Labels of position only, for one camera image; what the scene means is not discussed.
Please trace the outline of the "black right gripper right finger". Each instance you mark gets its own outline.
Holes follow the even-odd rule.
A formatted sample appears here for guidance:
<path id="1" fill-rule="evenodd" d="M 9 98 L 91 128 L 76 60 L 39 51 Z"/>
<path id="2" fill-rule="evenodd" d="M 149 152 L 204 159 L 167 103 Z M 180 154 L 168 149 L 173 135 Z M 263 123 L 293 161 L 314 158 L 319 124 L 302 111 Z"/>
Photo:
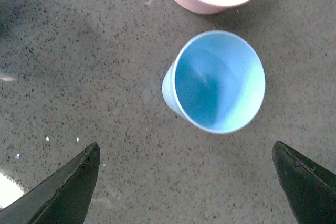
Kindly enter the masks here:
<path id="1" fill-rule="evenodd" d="M 335 174 L 281 141 L 272 160 L 297 223 L 335 223 Z"/>

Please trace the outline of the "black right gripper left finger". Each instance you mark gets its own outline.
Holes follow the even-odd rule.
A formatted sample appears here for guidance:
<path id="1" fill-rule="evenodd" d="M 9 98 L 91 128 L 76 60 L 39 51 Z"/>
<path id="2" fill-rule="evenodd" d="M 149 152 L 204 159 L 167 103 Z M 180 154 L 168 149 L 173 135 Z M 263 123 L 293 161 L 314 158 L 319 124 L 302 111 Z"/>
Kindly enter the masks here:
<path id="1" fill-rule="evenodd" d="M 83 223 L 96 187 L 99 165 L 100 148 L 91 143 L 1 210 L 1 223 Z"/>

